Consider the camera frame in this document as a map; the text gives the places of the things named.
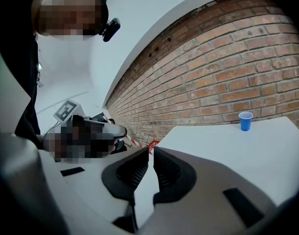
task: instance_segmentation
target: white surface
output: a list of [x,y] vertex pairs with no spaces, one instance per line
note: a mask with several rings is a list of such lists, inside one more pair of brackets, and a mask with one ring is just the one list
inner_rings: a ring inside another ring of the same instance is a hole
[[114,198],[101,180],[105,159],[90,159],[86,164],[56,163],[61,170],[82,167],[85,171],[64,177],[69,187],[96,213],[112,223],[124,216],[128,202]]
[[0,133],[15,132],[30,101],[0,54]]
[[88,205],[85,203],[85,201],[68,186],[65,178],[62,177],[56,163],[48,152],[40,150],[39,153],[47,184],[58,208],[65,218],[70,229],[70,234],[127,234],[125,231],[118,229],[109,221],[105,220],[91,208],[91,204]]
[[94,37],[90,72],[99,106],[138,54],[166,27],[188,12],[214,0],[107,0],[109,19],[120,30],[108,42]]
[[220,162],[264,191],[278,206],[299,189],[299,130],[287,118],[240,124],[175,127],[159,143]]
[[154,212],[153,196],[159,192],[157,174],[153,168],[154,157],[149,155],[149,167],[134,192],[135,218],[138,227],[142,227]]

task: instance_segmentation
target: blue cup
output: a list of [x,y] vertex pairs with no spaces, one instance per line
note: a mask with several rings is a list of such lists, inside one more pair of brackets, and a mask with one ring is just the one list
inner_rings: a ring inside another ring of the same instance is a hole
[[239,118],[240,118],[240,121],[241,121],[241,130],[248,131],[250,126],[251,126],[253,113],[251,113],[251,112],[241,112],[239,114]]

